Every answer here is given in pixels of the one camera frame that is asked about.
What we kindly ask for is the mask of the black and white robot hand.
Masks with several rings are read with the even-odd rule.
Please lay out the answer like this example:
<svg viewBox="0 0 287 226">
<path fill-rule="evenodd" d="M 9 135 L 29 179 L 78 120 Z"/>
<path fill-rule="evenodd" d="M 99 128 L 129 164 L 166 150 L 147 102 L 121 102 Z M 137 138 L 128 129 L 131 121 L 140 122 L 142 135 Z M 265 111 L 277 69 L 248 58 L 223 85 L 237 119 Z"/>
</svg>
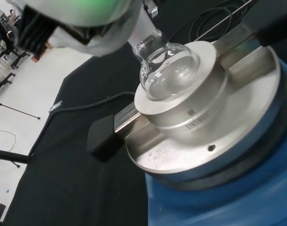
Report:
<svg viewBox="0 0 287 226">
<path fill-rule="evenodd" d="M 139 18 L 140 0 L 9 0 L 21 16 L 17 45 L 38 56 L 51 42 L 96 57 L 120 49 Z"/>
</svg>

